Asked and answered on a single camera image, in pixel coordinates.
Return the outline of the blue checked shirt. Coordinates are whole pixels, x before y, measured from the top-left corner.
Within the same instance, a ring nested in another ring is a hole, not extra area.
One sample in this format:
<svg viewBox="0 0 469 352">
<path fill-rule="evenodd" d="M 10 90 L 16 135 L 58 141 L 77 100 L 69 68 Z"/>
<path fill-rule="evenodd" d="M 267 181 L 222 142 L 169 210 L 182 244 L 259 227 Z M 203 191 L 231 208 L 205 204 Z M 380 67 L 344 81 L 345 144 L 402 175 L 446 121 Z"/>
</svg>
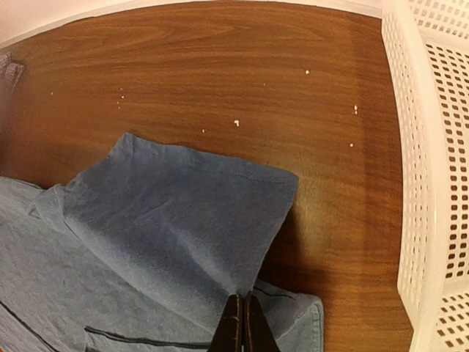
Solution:
<svg viewBox="0 0 469 352">
<path fill-rule="evenodd" d="M 25 69 L 25 65 L 13 60 L 10 52 L 1 54 L 1 88 L 12 92 Z"/>
</svg>

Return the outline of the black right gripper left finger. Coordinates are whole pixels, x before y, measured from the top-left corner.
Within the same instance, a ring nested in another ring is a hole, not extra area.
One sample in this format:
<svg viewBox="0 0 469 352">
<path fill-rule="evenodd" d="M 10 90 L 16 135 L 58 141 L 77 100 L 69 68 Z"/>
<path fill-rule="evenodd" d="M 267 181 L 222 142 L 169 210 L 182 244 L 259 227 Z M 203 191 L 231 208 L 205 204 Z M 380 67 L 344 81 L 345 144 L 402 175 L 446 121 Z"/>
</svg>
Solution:
<svg viewBox="0 0 469 352">
<path fill-rule="evenodd" d="M 210 343 L 210 352 L 241 352 L 243 346 L 243 297 L 228 297 Z"/>
</svg>

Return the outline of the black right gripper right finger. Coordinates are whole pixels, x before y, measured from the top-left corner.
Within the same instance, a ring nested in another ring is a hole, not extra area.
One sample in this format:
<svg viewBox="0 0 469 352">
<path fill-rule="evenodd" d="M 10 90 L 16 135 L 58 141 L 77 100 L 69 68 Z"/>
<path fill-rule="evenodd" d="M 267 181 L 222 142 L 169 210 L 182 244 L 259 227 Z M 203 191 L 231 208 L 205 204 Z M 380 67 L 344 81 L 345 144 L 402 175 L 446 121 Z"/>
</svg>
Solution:
<svg viewBox="0 0 469 352">
<path fill-rule="evenodd" d="M 259 299 L 251 291 L 244 298 L 243 348 L 247 352 L 279 352 Z"/>
</svg>

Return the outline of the blue grey cloth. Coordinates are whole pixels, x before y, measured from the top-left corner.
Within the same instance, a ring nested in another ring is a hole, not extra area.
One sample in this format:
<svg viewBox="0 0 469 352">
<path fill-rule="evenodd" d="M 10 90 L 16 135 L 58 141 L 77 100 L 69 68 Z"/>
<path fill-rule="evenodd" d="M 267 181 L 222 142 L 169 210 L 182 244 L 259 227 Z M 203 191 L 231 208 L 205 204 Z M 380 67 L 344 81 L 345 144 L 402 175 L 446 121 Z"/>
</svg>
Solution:
<svg viewBox="0 0 469 352">
<path fill-rule="evenodd" d="M 322 351 L 321 300 L 258 278 L 297 187 L 130 133 L 66 185 L 3 177 L 1 349 L 206 351 L 252 291 L 280 351 Z"/>
</svg>

